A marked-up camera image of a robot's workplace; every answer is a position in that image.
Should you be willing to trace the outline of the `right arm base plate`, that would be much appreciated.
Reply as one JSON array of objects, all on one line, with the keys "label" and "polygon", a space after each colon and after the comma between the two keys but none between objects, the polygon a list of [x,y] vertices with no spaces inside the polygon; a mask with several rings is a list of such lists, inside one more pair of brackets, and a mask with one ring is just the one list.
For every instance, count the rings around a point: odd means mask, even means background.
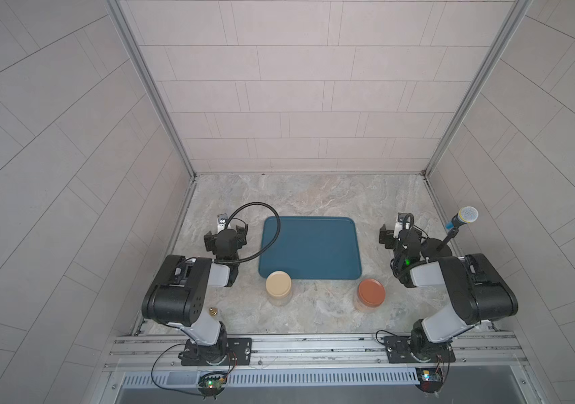
[{"label": "right arm base plate", "polygon": [[454,363],[456,361],[450,343],[431,343],[424,337],[388,335],[383,338],[383,344],[390,364]]}]

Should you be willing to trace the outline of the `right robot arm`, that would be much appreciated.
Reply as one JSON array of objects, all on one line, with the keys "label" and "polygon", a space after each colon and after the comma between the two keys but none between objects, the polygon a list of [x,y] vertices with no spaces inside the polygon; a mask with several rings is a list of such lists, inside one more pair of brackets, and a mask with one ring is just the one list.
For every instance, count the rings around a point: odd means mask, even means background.
[{"label": "right robot arm", "polygon": [[519,303],[484,254],[455,256],[448,246],[457,235],[450,229],[440,240],[427,237],[410,223],[394,229],[383,226],[378,242],[393,251],[390,268],[409,289],[444,286],[449,303],[437,313],[416,321],[409,336],[383,338],[391,364],[453,363],[452,341],[484,321],[516,315]]}]

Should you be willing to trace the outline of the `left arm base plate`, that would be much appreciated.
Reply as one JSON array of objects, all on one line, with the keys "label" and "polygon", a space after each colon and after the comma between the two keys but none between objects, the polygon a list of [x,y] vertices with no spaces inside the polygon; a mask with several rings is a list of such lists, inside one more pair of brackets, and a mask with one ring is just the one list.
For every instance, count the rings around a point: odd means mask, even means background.
[{"label": "left arm base plate", "polygon": [[178,358],[182,366],[249,365],[252,343],[251,338],[227,338],[212,346],[202,346],[187,340]]}]

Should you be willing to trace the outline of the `clear cookie jar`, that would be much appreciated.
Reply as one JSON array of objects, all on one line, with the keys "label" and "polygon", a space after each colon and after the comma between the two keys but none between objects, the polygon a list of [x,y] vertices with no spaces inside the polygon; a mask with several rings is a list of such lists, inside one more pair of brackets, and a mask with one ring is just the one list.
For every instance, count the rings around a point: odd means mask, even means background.
[{"label": "clear cookie jar", "polygon": [[386,299],[386,290],[376,279],[363,279],[354,294],[354,307],[358,311],[371,312],[378,309]]}]

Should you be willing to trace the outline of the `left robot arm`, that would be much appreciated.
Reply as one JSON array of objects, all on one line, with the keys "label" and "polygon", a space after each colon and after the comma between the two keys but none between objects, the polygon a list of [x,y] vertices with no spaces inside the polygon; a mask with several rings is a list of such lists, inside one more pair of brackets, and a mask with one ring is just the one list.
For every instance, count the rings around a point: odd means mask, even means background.
[{"label": "left robot arm", "polygon": [[221,365],[235,358],[225,325],[209,314],[205,301],[208,287],[231,287],[236,281],[239,250],[247,244],[247,232],[247,226],[236,226],[205,235],[208,252],[225,264],[209,258],[167,256],[144,295],[143,318],[188,336],[183,365]]}]

